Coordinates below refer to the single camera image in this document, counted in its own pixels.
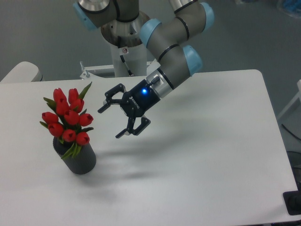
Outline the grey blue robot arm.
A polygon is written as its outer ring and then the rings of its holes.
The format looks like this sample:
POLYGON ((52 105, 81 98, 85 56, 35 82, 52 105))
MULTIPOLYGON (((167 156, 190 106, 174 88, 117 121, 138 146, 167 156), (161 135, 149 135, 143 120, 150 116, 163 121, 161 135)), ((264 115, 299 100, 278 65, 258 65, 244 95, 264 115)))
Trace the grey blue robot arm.
POLYGON ((210 28, 214 12, 205 2, 172 0, 174 19, 162 23, 139 9, 137 0, 78 0, 73 8, 88 30, 99 29, 111 48, 116 77, 146 78, 126 91, 119 84, 105 93, 99 112, 119 105, 128 123, 118 137, 139 135, 149 124, 145 112, 202 67, 191 46, 182 43, 210 28))

